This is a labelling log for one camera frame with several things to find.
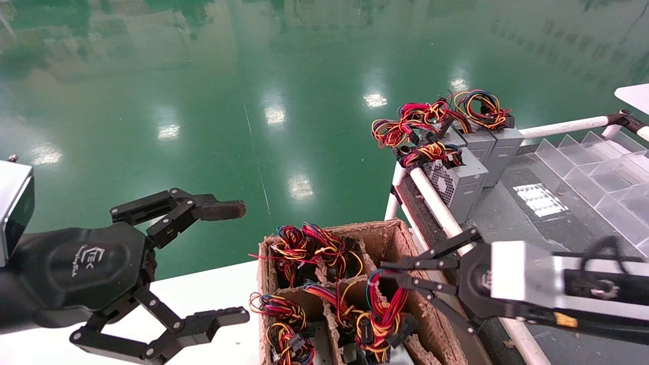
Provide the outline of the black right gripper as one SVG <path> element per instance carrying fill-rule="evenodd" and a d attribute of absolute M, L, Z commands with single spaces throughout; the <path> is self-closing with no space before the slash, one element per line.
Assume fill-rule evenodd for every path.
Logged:
<path fill-rule="evenodd" d="M 422 252 L 416 257 L 402 257 L 395 263 L 382 261 L 380 268 L 396 271 L 392 277 L 400 288 L 415 291 L 432 307 L 444 314 L 446 319 L 464 333 L 477 335 L 478 327 L 494 317 L 507 317 L 505 301 L 491 297 L 491 245 L 476 228 L 468 229 L 440 243 L 436 248 Z M 478 244 L 457 258 L 454 252 Z M 412 277 L 403 271 L 458 269 L 458 288 L 432 280 Z M 457 297 L 466 318 L 438 296 L 443 293 Z"/>

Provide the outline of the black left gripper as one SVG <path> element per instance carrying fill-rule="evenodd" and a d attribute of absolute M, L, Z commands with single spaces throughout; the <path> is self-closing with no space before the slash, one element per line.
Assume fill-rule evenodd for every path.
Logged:
<path fill-rule="evenodd" d="M 186 347 L 208 344 L 223 326 L 248 322 L 248 311 L 232 307 L 178 317 L 148 289 L 156 270 L 152 247 L 164 248 L 196 221 L 235 220 L 245 213 L 241 200 L 174 188 L 114 206 L 116 224 L 109 227 L 25 234 L 10 258 L 10 328 L 58 329 L 89 320 L 71 334 L 72 344 L 138 364 L 165 364 Z M 133 227 L 151 220 L 156 222 L 147 237 Z M 160 337 L 144 343 L 101 332 L 136 301 L 165 326 Z"/>

